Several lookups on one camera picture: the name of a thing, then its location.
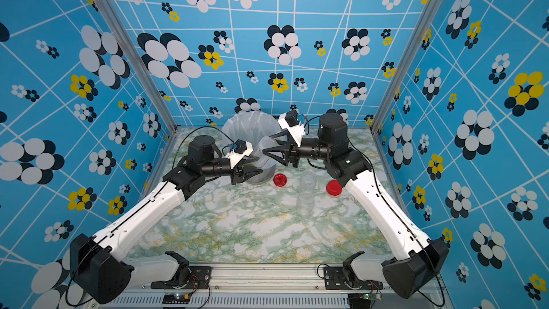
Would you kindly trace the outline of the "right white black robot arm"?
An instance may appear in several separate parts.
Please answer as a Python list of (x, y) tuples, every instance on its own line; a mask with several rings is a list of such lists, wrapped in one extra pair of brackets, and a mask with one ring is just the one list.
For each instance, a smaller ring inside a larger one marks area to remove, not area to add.
[(442, 238), (433, 240), (424, 233), (387, 194), (373, 163), (351, 143), (348, 126), (339, 114), (320, 116), (316, 137), (306, 135), (294, 110), (281, 114), (278, 123), (282, 130), (273, 135), (277, 146), (265, 149), (264, 155), (293, 167), (301, 159), (323, 161), (330, 177), (364, 207), (390, 247), (392, 255), (387, 260), (363, 252), (346, 259), (343, 276), (349, 288), (387, 283), (397, 295), (409, 298), (438, 278), (448, 246)]

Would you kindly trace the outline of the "clear jar large red lid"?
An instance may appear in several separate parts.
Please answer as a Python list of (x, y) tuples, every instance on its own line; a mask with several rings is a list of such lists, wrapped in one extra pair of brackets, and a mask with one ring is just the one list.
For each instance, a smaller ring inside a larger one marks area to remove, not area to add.
[(315, 207), (315, 196), (311, 192), (300, 193), (297, 198), (297, 210), (301, 215), (310, 215)]

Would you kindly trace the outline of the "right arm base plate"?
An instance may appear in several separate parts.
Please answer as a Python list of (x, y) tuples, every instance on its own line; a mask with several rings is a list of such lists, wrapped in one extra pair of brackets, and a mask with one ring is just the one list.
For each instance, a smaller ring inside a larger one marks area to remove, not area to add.
[(364, 290), (376, 292), (384, 288), (382, 282), (374, 280), (359, 280), (351, 284), (344, 276), (343, 267), (320, 266), (319, 274), (324, 280), (326, 290)]

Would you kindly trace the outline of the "clear jar of mung beans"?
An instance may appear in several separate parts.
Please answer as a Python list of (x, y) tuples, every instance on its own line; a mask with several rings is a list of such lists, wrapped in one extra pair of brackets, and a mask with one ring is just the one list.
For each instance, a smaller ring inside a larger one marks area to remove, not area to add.
[(298, 190), (300, 193), (315, 194), (317, 190), (317, 176), (314, 172), (303, 172), (300, 174)]

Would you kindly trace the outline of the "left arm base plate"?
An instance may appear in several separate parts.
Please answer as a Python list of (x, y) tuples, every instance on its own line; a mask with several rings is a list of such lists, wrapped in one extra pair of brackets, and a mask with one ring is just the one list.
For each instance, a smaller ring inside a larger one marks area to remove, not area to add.
[(151, 283), (151, 289), (207, 289), (212, 276), (213, 267), (190, 266), (178, 270), (174, 277), (168, 281)]

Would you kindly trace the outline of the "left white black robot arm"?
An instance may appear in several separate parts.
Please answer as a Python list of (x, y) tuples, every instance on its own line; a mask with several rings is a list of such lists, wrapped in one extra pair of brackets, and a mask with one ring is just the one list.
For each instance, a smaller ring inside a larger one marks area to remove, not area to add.
[(262, 173), (247, 158), (253, 146), (237, 140), (225, 155), (213, 137), (200, 135), (188, 146), (188, 153), (150, 194), (112, 224), (92, 236), (81, 234), (70, 245), (70, 281), (90, 300), (106, 304), (127, 288), (163, 283), (182, 288), (196, 283), (189, 261), (173, 251), (159, 257), (128, 259), (135, 243), (167, 213), (184, 204), (207, 181), (229, 177), (233, 185)]

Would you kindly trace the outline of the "tall clear jar white lid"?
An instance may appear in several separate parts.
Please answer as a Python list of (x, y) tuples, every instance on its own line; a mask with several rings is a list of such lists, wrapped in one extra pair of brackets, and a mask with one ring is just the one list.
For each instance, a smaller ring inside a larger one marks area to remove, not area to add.
[(265, 155), (263, 151), (265, 149), (269, 149), (277, 146), (278, 146), (277, 142), (272, 137), (269, 137), (269, 136), (263, 137), (254, 147), (254, 150), (250, 156), (250, 158), (252, 159), (251, 166), (259, 168), (264, 171), (270, 170), (272, 167), (275, 167), (277, 162), (271, 157), (268, 157), (267, 155)]

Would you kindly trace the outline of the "small red jar lid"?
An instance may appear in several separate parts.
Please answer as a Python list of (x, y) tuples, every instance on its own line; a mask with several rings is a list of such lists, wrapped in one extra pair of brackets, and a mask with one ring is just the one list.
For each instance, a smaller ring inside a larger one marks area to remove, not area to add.
[(282, 173), (276, 174), (272, 180), (277, 187), (284, 187), (287, 184), (287, 177)]

